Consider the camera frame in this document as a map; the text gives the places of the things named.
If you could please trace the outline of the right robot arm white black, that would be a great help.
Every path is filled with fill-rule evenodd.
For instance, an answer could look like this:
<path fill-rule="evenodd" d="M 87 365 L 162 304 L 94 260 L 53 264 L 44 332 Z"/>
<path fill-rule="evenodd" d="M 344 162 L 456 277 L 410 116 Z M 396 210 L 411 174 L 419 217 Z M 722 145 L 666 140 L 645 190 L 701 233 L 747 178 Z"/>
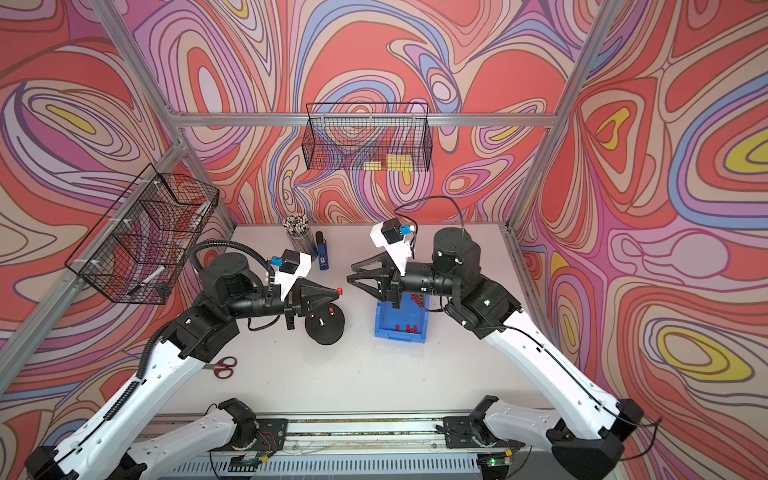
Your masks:
<path fill-rule="evenodd" d="M 395 308 L 411 294 L 447 298 L 444 313 L 514 363 L 553 407 L 518 407 L 487 395 L 467 417 L 466 438 L 480 447 L 539 448 L 576 479 L 605 478 L 639 428 L 642 408 L 590 380 L 503 285 L 482 274 L 481 248 L 465 229 L 439 230 L 428 262 L 413 259 L 417 231 L 396 219 L 374 225 L 370 238 L 382 252 L 352 264 L 348 283 Z"/>

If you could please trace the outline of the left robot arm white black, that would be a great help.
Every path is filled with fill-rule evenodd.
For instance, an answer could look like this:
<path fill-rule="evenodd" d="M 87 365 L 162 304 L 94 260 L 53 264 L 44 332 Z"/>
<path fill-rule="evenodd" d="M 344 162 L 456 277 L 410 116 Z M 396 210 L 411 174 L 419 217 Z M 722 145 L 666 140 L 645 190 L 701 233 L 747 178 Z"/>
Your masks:
<path fill-rule="evenodd" d="M 153 440 L 138 435 L 195 374 L 214 364 L 240 332 L 240 319 L 291 324 L 336 301 L 341 292 L 309 280 L 309 255 L 286 250 L 265 259 L 230 240 L 201 242 L 188 260 L 202 286 L 192 305 L 147 341 L 134 375 L 57 446 L 27 458 L 33 479 L 158 479 L 203 452 L 248 450 L 260 438 L 255 413 L 229 399 L 202 418 Z"/>

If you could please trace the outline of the black dome with screws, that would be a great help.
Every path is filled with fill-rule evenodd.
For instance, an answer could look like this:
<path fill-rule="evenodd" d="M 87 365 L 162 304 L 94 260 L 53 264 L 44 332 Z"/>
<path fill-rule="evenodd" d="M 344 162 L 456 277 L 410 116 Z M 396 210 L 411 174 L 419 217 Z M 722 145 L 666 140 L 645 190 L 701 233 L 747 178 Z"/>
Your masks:
<path fill-rule="evenodd" d="M 329 309 L 333 309 L 335 315 L 331 316 Z M 309 337 L 323 346 L 338 342 L 343 336 L 345 324 L 344 313 L 335 303 L 327 304 L 310 313 L 304 322 Z"/>

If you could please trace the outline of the blue stapler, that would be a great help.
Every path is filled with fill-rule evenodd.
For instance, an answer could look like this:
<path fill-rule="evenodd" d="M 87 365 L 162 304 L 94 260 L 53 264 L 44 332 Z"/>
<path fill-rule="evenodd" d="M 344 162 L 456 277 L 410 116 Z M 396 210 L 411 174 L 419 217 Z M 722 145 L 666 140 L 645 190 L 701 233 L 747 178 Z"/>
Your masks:
<path fill-rule="evenodd" d="M 328 244 L 322 231 L 317 231 L 315 233 L 315 243 L 317 248 L 317 258 L 319 262 L 319 268 L 322 271 L 326 271 L 330 268 L 329 254 L 328 254 Z"/>

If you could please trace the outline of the blue plastic bin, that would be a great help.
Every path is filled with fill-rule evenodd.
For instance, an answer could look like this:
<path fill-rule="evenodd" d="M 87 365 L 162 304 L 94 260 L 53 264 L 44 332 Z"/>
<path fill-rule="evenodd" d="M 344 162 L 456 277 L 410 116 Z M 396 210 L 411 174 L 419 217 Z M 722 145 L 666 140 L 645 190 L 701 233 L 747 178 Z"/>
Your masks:
<path fill-rule="evenodd" d="M 377 338 L 424 344 L 427 337 L 430 297 L 403 296 L 399 308 L 390 302 L 378 302 L 374 335 Z"/>

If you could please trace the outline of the clear pencil holder with pencils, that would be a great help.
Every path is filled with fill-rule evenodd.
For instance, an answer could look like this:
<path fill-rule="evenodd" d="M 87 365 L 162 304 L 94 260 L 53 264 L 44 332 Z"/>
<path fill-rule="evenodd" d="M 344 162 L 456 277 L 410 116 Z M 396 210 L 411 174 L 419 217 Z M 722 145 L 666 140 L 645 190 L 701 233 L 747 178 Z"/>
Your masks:
<path fill-rule="evenodd" d="M 312 260 L 315 260 L 317 246 L 308 217 L 304 214 L 288 215 L 283 221 L 283 226 L 294 249 L 308 254 Z"/>

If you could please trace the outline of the yellow block in basket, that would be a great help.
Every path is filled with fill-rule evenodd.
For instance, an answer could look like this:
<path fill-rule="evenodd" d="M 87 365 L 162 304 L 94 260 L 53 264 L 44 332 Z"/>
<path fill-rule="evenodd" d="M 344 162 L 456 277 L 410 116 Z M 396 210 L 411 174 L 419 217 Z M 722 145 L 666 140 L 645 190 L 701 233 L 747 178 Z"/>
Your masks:
<path fill-rule="evenodd" d="M 411 155 L 387 154 L 385 166 L 388 172 L 413 172 L 414 161 Z"/>

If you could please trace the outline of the white marker in basket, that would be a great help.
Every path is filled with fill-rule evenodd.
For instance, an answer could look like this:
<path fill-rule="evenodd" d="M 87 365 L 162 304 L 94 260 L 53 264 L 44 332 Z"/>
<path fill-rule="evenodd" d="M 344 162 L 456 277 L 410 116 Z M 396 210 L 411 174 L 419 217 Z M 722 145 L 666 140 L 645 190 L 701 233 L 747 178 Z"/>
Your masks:
<path fill-rule="evenodd" d="M 129 296 L 135 295 L 140 289 L 148 286 L 155 278 L 157 278 L 164 271 L 165 271 L 165 267 L 163 265 L 158 266 L 152 273 L 150 273 L 147 277 L 145 277 L 137 285 L 135 285 L 131 290 L 129 290 L 128 295 Z"/>

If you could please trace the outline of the red handled scissors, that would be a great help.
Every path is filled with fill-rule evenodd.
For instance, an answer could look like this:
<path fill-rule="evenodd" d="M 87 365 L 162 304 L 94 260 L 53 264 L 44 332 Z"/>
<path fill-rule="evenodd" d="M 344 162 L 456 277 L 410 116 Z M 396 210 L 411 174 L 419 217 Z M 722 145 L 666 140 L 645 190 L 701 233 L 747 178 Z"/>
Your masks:
<path fill-rule="evenodd" d="M 225 356 L 218 361 L 206 364 L 205 370 L 209 370 L 217 379 L 227 380 L 234 374 L 234 369 L 238 365 L 238 360 L 233 356 Z"/>

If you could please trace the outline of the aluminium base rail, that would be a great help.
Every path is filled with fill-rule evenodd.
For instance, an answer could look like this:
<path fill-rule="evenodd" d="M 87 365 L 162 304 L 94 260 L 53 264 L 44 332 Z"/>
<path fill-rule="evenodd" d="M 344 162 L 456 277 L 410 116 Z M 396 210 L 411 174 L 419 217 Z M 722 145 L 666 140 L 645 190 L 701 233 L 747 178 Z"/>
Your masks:
<path fill-rule="evenodd" d="M 143 479 L 505 479 L 549 451 L 518 436 L 480 435 L 465 411 L 258 415 L 223 437 L 224 415 L 162 415 L 129 449 Z"/>

